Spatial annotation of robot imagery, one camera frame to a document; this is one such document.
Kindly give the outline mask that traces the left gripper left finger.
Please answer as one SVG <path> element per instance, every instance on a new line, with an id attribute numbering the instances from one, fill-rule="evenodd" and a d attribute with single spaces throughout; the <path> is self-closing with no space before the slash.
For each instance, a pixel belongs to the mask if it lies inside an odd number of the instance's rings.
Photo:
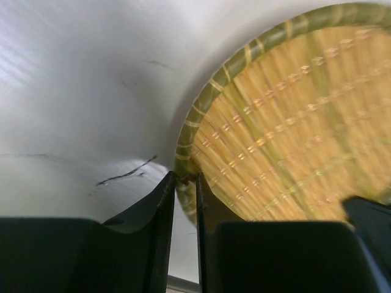
<path id="1" fill-rule="evenodd" d="M 176 177 L 99 223 L 3 217 L 2 292 L 164 292 Z"/>

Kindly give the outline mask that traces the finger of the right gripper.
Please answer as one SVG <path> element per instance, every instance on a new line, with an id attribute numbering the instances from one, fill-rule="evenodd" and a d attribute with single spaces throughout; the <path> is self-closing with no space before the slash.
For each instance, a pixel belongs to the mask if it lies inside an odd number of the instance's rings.
<path id="1" fill-rule="evenodd" d="M 362 197 L 349 197 L 342 206 L 376 263 L 382 291 L 390 292 L 390 206 Z"/>

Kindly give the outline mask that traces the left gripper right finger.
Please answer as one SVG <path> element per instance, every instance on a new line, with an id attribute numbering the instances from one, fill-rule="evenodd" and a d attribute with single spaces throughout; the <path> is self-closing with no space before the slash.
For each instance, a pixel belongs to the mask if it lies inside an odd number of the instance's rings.
<path id="1" fill-rule="evenodd" d="M 379 292 L 352 229 L 341 222 L 246 221 L 200 174 L 196 181 L 202 292 Z"/>

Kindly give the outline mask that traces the woven bamboo plate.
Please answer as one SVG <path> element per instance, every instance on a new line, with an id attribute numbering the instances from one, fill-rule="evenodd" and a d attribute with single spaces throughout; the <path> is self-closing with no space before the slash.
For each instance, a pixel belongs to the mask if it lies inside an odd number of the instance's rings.
<path id="1" fill-rule="evenodd" d="M 346 220 L 342 201 L 390 201 L 390 6 L 311 10 L 243 46 L 181 128 L 178 199 L 196 178 L 246 220 Z"/>

